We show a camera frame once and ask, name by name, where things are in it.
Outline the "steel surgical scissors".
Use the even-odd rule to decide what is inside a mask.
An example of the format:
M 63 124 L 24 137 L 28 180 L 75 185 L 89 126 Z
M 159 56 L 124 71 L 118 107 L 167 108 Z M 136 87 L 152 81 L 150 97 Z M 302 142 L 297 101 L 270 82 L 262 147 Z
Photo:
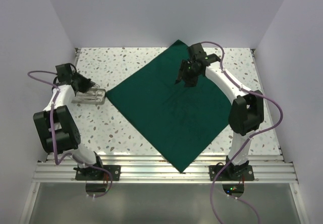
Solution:
M 104 97 L 104 91 L 90 91 L 86 93 L 78 93 L 77 96 L 82 100 L 100 100 Z

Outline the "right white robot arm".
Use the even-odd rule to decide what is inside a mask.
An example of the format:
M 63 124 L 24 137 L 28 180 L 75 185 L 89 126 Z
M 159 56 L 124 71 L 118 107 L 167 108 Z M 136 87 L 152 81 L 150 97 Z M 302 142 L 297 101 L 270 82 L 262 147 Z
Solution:
M 233 130 L 233 141 L 226 157 L 225 174 L 231 180 L 238 179 L 249 164 L 248 152 L 251 134 L 264 121 L 262 93 L 251 91 L 223 65 L 224 53 L 207 54 L 201 43 L 188 47 L 189 59 L 182 60 L 175 83 L 184 82 L 186 87 L 195 87 L 199 76 L 213 82 L 231 104 L 229 125 Z

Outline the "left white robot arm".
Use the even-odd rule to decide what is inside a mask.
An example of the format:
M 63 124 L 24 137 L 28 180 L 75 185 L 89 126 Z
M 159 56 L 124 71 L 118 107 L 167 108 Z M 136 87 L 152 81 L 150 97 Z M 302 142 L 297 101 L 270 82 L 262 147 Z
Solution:
M 52 87 L 48 105 L 33 115 L 43 150 L 53 154 L 55 165 L 60 165 L 64 158 L 70 157 L 77 163 L 77 171 L 88 174 L 94 180 L 101 179 L 105 168 L 98 154 L 81 144 L 79 129 L 68 108 L 78 93 L 87 93 L 95 83 L 78 73 L 71 63 L 56 66 L 53 82 L 32 75 L 38 72 L 41 70 L 30 71 L 28 76 Z

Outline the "green surgical drape cloth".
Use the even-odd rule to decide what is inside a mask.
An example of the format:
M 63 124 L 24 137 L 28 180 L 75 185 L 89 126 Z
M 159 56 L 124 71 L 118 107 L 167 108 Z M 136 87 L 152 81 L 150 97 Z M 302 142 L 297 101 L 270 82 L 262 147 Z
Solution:
M 107 92 L 131 125 L 183 172 L 228 125 L 231 104 L 206 77 L 195 87 L 176 83 L 187 45 L 180 40 Z

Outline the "steel instrument tray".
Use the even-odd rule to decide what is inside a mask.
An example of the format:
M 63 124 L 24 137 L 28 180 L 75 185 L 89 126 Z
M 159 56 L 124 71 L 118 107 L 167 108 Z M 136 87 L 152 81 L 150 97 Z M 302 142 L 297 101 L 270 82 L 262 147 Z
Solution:
M 72 103 L 102 105 L 105 102 L 105 94 L 105 89 L 91 88 L 85 93 L 77 92 Z

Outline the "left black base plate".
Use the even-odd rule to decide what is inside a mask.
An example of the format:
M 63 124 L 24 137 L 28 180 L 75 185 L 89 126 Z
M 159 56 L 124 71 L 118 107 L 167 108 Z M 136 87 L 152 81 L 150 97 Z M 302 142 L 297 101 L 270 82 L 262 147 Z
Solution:
M 74 167 L 76 171 L 75 180 L 77 181 L 119 181 L 121 175 L 120 165 L 103 165 L 103 170 L 87 167 L 85 169 Z

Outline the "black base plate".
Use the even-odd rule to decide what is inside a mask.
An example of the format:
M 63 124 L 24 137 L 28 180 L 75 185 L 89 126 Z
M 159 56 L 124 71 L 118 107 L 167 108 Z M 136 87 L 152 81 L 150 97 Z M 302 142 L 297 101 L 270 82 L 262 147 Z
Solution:
M 120 165 L 103 165 L 103 170 L 87 167 L 85 169 L 74 167 L 76 171 L 75 180 L 77 181 L 119 181 L 121 175 Z
M 216 178 L 216 175 L 224 167 L 222 162 L 217 163 L 216 165 L 209 165 L 209 177 L 213 181 Z M 225 168 L 219 176 L 216 178 L 216 181 L 254 181 L 253 168 L 249 164 L 249 161 L 242 165 L 233 165 L 232 163 Z

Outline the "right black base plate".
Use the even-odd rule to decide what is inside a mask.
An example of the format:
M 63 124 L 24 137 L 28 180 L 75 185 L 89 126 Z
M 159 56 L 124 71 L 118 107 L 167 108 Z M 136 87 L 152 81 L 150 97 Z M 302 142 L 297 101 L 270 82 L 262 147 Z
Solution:
M 209 165 L 209 177 L 213 181 L 216 178 L 216 175 L 224 167 L 222 162 L 217 163 L 216 165 Z M 216 178 L 216 181 L 254 181 L 253 168 L 249 164 L 249 161 L 242 165 L 233 165 L 232 163 L 225 168 L 219 176 Z

